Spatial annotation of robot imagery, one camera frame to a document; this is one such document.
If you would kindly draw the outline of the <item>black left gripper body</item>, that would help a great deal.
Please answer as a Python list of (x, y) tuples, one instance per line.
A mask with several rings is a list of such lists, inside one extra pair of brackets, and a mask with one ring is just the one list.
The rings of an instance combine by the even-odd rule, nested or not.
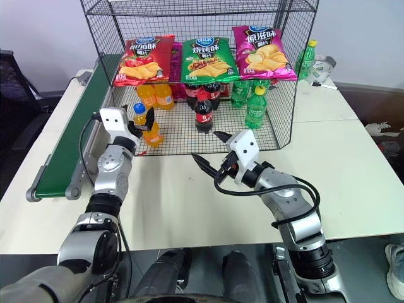
[(134, 123), (134, 121), (129, 121), (128, 122), (128, 129), (129, 132), (137, 137), (138, 139), (143, 137), (144, 132), (149, 132), (151, 131), (151, 123), (146, 122), (144, 125), (137, 125)]

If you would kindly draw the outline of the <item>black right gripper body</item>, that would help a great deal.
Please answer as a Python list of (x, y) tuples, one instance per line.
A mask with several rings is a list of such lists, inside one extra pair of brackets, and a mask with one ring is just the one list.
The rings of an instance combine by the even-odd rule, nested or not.
[(220, 185), (227, 177), (235, 179), (239, 172), (238, 161), (239, 158), (235, 151), (228, 153), (215, 175), (215, 184)]

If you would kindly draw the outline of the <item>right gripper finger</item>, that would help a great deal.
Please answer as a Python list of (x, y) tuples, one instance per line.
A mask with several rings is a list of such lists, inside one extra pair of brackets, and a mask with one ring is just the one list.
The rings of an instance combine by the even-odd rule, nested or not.
[(207, 161), (207, 159), (203, 158), (201, 155), (198, 155), (196, 153), (192, 153), (191, 156), (194, 159), (194, 161), (196, 162), (196, 164), (198, 165), (198, 167), (204, 173), (206, 173), (208, 176), (212, 177), (213, 179), (218, 177), (218, 171), (210, 165), (210, 162)]
[(223, 143), (229, 144), (233, 140), (233, 136), (223, 131), (214, 131), (213, 134)]

